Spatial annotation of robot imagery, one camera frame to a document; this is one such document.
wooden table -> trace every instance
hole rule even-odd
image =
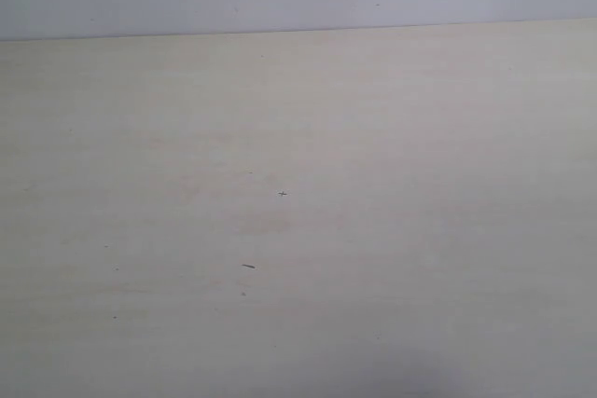
[[[0,61],[1,396],[597,396],[597,20]]]

